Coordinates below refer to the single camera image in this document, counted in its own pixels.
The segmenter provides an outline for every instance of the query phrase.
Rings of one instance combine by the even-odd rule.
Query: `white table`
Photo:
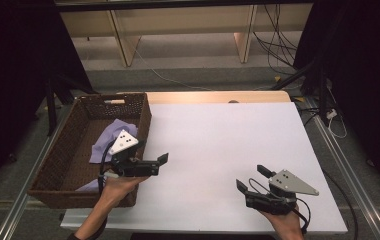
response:
[[[140,184],[137,204],[114,209],[107,229],[168,233],[271,233],[270,223],[245,206],[236,179],[249,186],[262,164],[287,169],[319,190],[300,195],[312,212],[308,231],[347,232],[293,103],[151,104],[144,158],[169,153],[160,175]],[[306,207],[300,211],[308,216]],[[61,226],[78,228],[90,209],[68,209]]]

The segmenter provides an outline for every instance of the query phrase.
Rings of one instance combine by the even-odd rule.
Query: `brown wicker basket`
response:
[[[121,103],[107,103],[109,100]],[[146,93],[87,95],[76,99],[28,194],[49,208],[92,208],[99,193],[75,189],[97,178],[99,164],[89,163],[91,147],[114,119],[135,124],[137,138],[147,139],[152,115]],[[137,151],[136,157],[143,159],[143,153],[144,147]],[[118,207],[134,206],[137,190],[138,186]]]

